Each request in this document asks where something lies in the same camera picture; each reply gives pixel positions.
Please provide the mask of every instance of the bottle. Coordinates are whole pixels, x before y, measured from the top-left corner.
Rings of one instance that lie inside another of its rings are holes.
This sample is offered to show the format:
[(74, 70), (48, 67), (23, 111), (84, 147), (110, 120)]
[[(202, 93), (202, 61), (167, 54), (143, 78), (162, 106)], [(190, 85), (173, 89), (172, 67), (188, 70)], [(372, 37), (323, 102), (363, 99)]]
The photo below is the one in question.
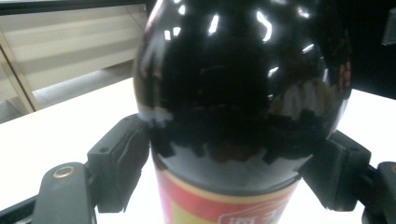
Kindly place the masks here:
[(332, 3), (158, 0), (134, 89), (165, 223), (277, 223), (350, 94)]

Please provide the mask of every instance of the white table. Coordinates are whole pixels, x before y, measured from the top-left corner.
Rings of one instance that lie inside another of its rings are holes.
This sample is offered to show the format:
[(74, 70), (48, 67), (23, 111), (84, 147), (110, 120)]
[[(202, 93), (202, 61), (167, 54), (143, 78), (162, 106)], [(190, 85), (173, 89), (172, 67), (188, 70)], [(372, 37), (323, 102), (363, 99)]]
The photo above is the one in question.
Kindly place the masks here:
[[(101, 90), (0, 125), (0, 210), (36, 195), (52, 167), (85, 162), (89, 149), (120, 119), (136, 113), (133, 82), (127, 79)], [(396, 161), (396, 102), (353, 91), (339, 129), (373, 152), (372, 165)], [(279, 224), (360, 224), (362, 205), (352, 213), (325, 210), (304, 181)], [(162, 223), (151, 160), (125, 213), (97, 214), (98, 223)]]

